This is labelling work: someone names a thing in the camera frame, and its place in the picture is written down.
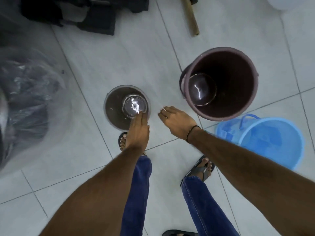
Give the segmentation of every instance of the jeans seam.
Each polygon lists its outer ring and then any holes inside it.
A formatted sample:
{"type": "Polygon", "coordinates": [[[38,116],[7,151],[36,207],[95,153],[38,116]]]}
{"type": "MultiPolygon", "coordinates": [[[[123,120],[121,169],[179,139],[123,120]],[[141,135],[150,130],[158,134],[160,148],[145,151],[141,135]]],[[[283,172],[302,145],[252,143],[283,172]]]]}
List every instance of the jeans seam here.
{"type": "Polygon", "coordinates": [[[183,181],[183,184],[184,184],[184,186],[185,186],[185,189],[186,189],[186,191],[187,191],[187,193],[188,193],[188,195],[189,195],[189,198],[190,198],[190,200],[191,200],[193,206],[195,207],[195,210],[196,210],[196,212],[197,212],[198,218],[199,218],[199,220],[200,220],[200,222],[201,222],[201,224],[202,224],[202,227],[203,227],[203,229],[204,229],[206,235],[210,236],[210,234],[208,233],[208,231],[207,231],[207,229],[206,229],[206,227],[205,227],[205,223],[203,222],[202,218],[200,217],[200,214],[199,214],[199,212],[198,212],[198,210],[197,210],[197,207],[196,207],[196,205],[195,205],[195,202],[193,201],[193,199],[192,199],[192,197],[191,197],[191,195],[190,195],[190,192],[189,192],[189,190],[188,190],[187,187],[186,187],[185,181],[183,181]]]}

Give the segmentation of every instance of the wooden stick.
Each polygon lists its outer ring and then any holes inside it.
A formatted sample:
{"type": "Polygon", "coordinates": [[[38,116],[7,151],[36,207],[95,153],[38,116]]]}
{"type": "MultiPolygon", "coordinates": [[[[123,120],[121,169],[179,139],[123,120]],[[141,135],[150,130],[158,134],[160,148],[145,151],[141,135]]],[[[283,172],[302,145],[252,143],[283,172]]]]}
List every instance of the wooden stick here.
{"type": "Polygon", "coordinates": [[[198,28],[197,21],[195,19],[194,10],[192,9],[192,4],[190,0],[182,0],[182,1],[185,7],[185,12],[186,12],[188,26],[189,26],[191,35],[197,36],[199,35],[199,28],[198,28]]]}

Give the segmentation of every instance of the white container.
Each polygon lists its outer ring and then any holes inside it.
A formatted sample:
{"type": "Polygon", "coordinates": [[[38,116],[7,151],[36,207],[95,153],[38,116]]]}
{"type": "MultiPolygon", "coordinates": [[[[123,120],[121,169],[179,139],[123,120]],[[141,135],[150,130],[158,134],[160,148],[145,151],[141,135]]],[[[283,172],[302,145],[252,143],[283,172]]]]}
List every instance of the white container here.
{"type": "Polygon", "coordinates": [[[268,0],[270,5],[280,11],[291,10],[306,0],[268,0]]]}

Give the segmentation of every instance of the blue jeans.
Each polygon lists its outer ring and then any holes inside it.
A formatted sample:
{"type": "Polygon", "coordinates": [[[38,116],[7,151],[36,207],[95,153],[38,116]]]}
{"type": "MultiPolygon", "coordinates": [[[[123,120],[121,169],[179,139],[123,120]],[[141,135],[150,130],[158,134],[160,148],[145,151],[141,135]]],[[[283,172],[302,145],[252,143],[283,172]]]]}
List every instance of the blue jeans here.
{"type": "MultiPolygon", "coordinates": [[[[142,236],[151,172],[151,160],[141,156],[132,178],[120,236],[142,236]]],[[[238,236],[238,232],[199,177],[185,177],[181,189],[199,236],[238,236]]]]}

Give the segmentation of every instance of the hand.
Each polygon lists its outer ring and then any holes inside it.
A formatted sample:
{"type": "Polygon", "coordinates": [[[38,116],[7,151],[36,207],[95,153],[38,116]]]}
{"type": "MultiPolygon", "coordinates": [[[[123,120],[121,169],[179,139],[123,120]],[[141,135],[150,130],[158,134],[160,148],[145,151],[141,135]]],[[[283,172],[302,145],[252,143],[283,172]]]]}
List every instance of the hand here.
{"type": "Polygon", "coordinates": [[[148,115],[140,112],[131,120],[126,148],[139,148],[144,152],[148,145],[150,126],[147,121],[148,115]]]}
{"type": "Polygon", "coordinates": [[[162,122],[167,126],[171,134],[186,140],[187,134],[191,128],[197,125],[196,121],[187,113],[171,106],[164,107],[158,114],[162,122]]]}

